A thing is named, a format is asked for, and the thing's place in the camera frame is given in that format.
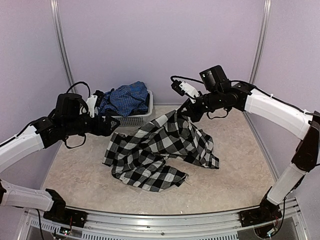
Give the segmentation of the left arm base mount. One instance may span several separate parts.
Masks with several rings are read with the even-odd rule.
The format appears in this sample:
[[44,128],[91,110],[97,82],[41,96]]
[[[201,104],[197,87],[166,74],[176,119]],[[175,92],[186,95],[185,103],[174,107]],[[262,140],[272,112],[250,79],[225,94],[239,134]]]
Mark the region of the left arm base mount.
[[70,227],[84,227],[88,216],[87,212],[67,208],[65,200],[55,190],[46,188],[45,191],[50,194],[53,204],[49,211],[43,213],[44,219]]

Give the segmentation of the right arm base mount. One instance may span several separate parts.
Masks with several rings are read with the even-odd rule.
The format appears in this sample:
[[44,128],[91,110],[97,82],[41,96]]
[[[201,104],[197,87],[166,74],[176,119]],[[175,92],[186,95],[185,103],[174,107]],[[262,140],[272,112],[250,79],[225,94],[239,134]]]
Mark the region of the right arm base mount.
[[280,205],[274,205],[267,200],[267,194],[262,198],[258,207],[239,212],[240,223],[243,228],[270,222],[282,217]]

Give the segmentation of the left aluminium frame post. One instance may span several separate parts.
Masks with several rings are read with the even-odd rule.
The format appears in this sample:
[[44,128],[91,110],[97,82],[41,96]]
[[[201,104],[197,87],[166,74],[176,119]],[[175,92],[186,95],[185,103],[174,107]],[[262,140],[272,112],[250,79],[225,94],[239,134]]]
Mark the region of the left aluminium frame post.
[[70,62],[68,59],[66,45],[64,41],[59,3],[57,0],[50,0],[49,3],[50,3],[51,14],[53,18],[53,25],[54,25],[55,35],[57,39],[58,49],[60,52],[62,64],[66,74],[67,83],[71,87],[75,82],[74,82],[73,74],[71,71]]

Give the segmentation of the aluminium frame post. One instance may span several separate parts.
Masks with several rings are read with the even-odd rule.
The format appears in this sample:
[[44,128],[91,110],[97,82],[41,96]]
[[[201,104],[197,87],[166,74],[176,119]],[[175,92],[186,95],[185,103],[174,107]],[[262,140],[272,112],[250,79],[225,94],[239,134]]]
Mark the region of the aluminium frame post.
[[62,64],[66,74],[67,83],[71,87],[75,82],[74,82],[73,74],[71,71],[70,62],[68,59],[66,45],[64,41],[59,3],[57,0],[50,0],[49,3],[50,3],[51,14],[53,18],[53,25],[54,25],[55,35],[57,39],[58,49],[60,52]]
[[249,82],[254,84],[259,72],[260,63],[263,56],[263,50],[268,32],[269,20],[271,15],[272,0],[265,0],[263,5],[262,20],[259,30],[257,47],[254,55],[253,66],[250,72]]

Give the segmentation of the black white plaid shirt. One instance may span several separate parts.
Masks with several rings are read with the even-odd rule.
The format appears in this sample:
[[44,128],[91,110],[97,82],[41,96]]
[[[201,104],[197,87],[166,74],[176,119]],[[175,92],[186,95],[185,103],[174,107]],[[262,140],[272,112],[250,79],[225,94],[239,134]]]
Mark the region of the black white plaid shirt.
[[134,133],[113,133],[104,165],[122,183],[149,192],[179,187],[188,174],[167,165],[169,158],[207,169],[219,169],[210,135],[172,110],[138,128]]

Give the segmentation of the right aluminium frame post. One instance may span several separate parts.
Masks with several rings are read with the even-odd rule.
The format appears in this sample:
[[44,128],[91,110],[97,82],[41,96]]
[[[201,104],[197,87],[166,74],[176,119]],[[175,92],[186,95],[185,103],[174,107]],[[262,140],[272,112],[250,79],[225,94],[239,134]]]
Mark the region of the right aluminium frame post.
[[263,50],[268,32],[269,20],[271,15],[272,0],[265,0],[263,5],[262,20],[259,30],[257,47],[254,55],[253,66],[250,72],[249,82],[254,84],[259,72],[260,63],[263,56]]

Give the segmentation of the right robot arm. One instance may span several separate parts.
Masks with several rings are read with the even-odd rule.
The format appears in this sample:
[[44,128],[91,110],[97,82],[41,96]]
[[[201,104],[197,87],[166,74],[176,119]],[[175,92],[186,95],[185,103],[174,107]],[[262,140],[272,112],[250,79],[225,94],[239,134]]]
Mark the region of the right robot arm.
[[208,91],[206,94],[201,94],[188,84],[187,77],[174,75],[170,78],[171,88],[180,96],[189,98],[182,109],[183,115],[192,122],[199,122],[203,115],[219,109],[226,112],[237,109],[269,120],[300,139],[291,163],[263,197],[255,212],[260,222],[266,222],[275,214],[275,207],[299,186],[306,173],[319,166],[320,114],[284,102],[246,81],[229,80],[220,65],[199,75],[200,83]]

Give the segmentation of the front aluminium rail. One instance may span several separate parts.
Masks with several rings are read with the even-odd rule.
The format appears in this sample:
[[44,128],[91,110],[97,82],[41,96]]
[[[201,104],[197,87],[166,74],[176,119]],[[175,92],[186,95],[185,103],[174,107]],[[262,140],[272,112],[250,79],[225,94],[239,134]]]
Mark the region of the front aluminium rail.
[[84,209],[83,227],[38,218],[36,210],[22,216],[18,240],[257,240],[258,231],[280,227],[273,240],[308,240],[310,237],[297,201],[294,198],[280,205],[284,218],[243,227],[240,209],[198,214],[145,215],[112,213]]

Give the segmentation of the blue checkered shirt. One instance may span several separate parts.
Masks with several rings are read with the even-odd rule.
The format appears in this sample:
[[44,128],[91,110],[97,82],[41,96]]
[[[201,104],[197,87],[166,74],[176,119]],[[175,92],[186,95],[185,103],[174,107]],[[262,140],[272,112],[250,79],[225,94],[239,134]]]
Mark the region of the blue checkered shirt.
[[144,82],[136,81],[103,93],[97,106],[99,116],[143,115],[149,110],[149,93]]

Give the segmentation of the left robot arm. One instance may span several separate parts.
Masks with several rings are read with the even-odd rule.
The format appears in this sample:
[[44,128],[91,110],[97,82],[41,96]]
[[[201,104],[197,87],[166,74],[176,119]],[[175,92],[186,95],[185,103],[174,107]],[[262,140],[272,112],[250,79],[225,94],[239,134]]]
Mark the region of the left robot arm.
[[[87,100],[76,93],[62,93],[57,97],[56,107],[48,116],[28,123],[20,133],[0,145],[0,170],[3,172],[26,156],[47,149],[59,141],[66,142],[70,136],[110,136],[120,125],[111,116],[95,114],[96,95]],[[38,209],[63,223],[70,218],[66,203],[54,190],[36,190],[0,182],[1,206]]]

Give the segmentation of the white plastic basket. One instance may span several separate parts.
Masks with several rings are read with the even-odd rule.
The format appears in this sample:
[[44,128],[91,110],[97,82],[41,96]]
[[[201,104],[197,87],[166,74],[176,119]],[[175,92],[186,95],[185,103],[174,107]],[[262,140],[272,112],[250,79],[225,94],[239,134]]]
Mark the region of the white plastic basket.
[[120,127],[141,127],[152,120],[155,116],[154,96],[151,90],[148,90],[148,112],[146,114],[131,115],[128,117],[112,116],[120,122]]

